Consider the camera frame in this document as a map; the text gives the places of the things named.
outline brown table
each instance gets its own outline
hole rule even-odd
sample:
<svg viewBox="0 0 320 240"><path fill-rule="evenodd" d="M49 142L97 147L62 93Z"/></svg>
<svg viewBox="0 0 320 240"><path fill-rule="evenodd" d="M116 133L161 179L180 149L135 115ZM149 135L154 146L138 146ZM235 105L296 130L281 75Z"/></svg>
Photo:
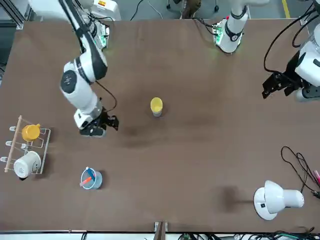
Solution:
<svg viewBox="0 0 320 240"><path fill-rule="evenodd" d="M119 131L87 138L59 89L64 64L79 55L70 25L27 22L16 33L0 87L1 154L9 152L5 141L19 115L52 128L52 138L42 176L21 182L13 172L0 174L0 229L151 231L165 220L171 231L315 226L319 232L320 200L307 190L303 208L286 209L273 221L260 219L252 202L265 180L301 188L281 160L283 145L320 169L319 103L297 103L283 92L263 100L261 94L269 75L265 51L287 24L249 20L230 56L192 20L117 22L100 82L118 99ZM274 46L270 68L284 69L295 53L297 28ZM107 93L92 88L112 107ZM161 118L150 111L155 96L164 102ZM103 173L100 190L79 187L86 166Z"/></svg>

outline gray floor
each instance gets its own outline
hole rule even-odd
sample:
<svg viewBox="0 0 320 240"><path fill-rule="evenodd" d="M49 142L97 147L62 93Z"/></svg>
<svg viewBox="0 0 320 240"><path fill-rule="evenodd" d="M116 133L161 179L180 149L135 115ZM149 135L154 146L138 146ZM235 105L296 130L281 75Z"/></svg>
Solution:
<svg viewBox="0 0 320 240"><path fill-rule="evenodd" d="M115 0L118 3L122 20L129 21L133 16L137 4L140 0ZM286 0L292 18L297 18L302 15L311 1L299 1L299 0ZM218 0L219 11L215 12L215 0L202 0L201 8L196 13L197 16L204 19L223 18L230 12L230 6L228 0ZM138 9L138 12L133 19L147 20L147 19L160 19L160 15L152 9L149 3L156 8L164 19L178 19L180 17L181 3L176 5L173 0L170 0L170 9L166 8L167 0L144 0ZM270 0L270 3L263 7L249 8L249 17L253 19L278 19L285 18L284 7L282 0ZM11 46L16 32L15 27L1 27L0 21L0 63L6 63L8 61Z"/></svg>

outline white lamp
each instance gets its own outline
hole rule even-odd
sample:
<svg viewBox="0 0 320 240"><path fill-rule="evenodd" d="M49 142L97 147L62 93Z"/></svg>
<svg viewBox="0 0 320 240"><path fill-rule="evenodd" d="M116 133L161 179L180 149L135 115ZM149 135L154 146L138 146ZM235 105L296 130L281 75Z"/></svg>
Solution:
<svg viewBox="0 0 320 240"><path fill-rule="evenodd" d="M255 191L253 203L261 218L272 220L286 207L302 208L305 200L298 190L284 190L275 182L267 180L264 187Z"/></svg>

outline cup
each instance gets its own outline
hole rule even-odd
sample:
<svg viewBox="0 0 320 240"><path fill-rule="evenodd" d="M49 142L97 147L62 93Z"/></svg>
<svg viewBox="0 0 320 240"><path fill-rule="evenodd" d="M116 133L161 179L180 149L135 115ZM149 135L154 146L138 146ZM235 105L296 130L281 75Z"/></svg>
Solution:
<svg viewBox="0 0 320 240"><path fill-rule="evenodd" d="M28 151L28 153L14 162L13 170L15 174L25 179L31 173L36 172L41 167L41 158L35 151Z"/></svg>
<svg viewBox="0 0 320 240"><path fill-rule="evenodd" d="M86 190L89 189L98 189L100 188L102 184L102 175L99 171L95 171L93 168L86 167L85 170L81 174L80 182L82 183L87 178L94 176L94 180L91 178L91 180L87 183L85 183L82 187Z"/></svg>
<svg viewBox="0 0 320 240"><path fill-rule="evenodd" d="M26 125L22 131L22 138L27 142L31 142L37 139L40 135L40 124L37 125Z"/></svg>
<svg viewBox="0 0 320 240"><path fill-rule="evenodd" d="M160 117L162 114L163 102L159 97L154 97L150 102L150 107L153 113L153 116L156 118Z"/></svg>

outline white robotic arm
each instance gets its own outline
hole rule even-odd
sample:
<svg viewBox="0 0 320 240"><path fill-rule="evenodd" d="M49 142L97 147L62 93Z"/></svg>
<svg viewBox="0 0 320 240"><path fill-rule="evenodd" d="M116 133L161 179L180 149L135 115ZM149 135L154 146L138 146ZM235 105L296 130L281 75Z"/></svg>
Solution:
<svg viewBox="0 0 320 240"><path fill-rule="evenodd" d="M314 11L319 14L320 0L313 0L313 4ZM295 92L296 100L299 102L320 100L320 24L290 59L284 72L268 71L273 73L263 83L264 99L271 93L284 89L286 96Z"/></svg>
<svg viewBox="0 0 320 240"><path fill-rule="evenodd" d="M97 95L90 85L102 79L108 69L107 60L96 46L94 39L83 18L74 7L72 0L58 0L68 17L81 44L82 54L63 69L60 89L68 101L77 110L74 120L80 133L85 136L102 137L106 127L118 130L116 116L108 116Z"/></svg>
<svg viewBox="0 0 320 240"><path fill-rule="evenodd" d="M233 53L241 42L248 19L247 5L262 6L270 0L229 0L231 12L228 18L214 26L213 41L225 53Z"/></svg>

